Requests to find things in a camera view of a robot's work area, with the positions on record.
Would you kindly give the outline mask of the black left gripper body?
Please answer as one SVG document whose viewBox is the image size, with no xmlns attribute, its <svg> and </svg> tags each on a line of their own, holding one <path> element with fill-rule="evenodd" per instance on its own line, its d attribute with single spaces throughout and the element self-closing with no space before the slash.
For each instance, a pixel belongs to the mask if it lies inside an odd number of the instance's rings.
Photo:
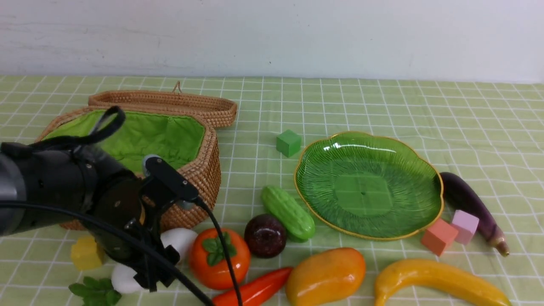
<svg viewBox="0 0 544 306">
<path fill-rule="evenodd" d="M 136 271 L 134 279 L 140 286 L 155 292 L 158 283 L 169 287 L 176 278 L 171 269 L 165 269 L 161 262 L 175 265 L 180 259 L 175 248 L 161 241 L 162 216 L 173 205 L 175 194 L 157 178 L 146 178 L 137 187 L 136 207 L 130 210 L 131 215 L 124 230 L 147 250 L 155 252 L 159 260 L 147 252 L 141 252 L 132 256 L 125 265 Z"/>
</svg>

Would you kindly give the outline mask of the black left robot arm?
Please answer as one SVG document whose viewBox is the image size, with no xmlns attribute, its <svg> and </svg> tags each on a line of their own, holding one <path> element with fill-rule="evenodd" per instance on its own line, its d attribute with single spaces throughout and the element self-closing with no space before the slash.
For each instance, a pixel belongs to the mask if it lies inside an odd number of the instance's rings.
<svg viewBox="0 0 544 306">
<path fill-rule="evenodd" d="M 78 219 L 107 256 L 135 272 L 144 289 L 169 286 L 181 259 L 161 241 L 162 214 L 179 199 L 164 184 L 174 169 L 152 157 L 151 176 L 134 172 L 99 147 L 1 145 L 1 235 Z"/>
</svg>

